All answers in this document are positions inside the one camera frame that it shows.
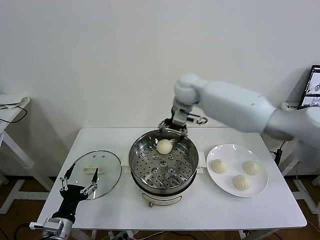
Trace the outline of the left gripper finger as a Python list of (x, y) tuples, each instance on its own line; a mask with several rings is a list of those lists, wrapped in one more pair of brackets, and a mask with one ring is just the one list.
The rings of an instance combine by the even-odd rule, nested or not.
[(68, 184), (68, 180), (70, 179), (73, 169), (75, 167), (76, 163), (73, 163), (71, 165), (71, 167), (65, 172), (63, 177), (60, 177), (60, 181), (61, 181), (61, 188), (60, 188), (60, 192), (63, 191), (68, 191), (69, 189), (73, 189), (75, 186), (72, 184)]
[(91, 195), (97, 188), (98, 188), (98, 171), (99, 169), (96, 168), (91, 179), (90, 185), (86, 186), (84, 189), (80, 191), (81, 194), (84, 195)]

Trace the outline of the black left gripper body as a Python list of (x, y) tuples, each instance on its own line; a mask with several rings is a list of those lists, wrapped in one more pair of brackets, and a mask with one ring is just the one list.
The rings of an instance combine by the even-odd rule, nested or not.
[(83, 192), (84, 189), (84, 186), (68, 184), (67, 190), (60, 190), (59, 193), (63, 200), (58, 211), (53, 213), (52, 218), (75, 220), (79, 202), (88, 198), (88, 195)]

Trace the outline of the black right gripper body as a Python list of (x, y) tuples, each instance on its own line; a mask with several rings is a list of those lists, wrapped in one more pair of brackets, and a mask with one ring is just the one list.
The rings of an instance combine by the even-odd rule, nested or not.
[(165, 128), (175, 131), (187, 131), (187, 118), (181, 114), (174, 114), (164, 120)]

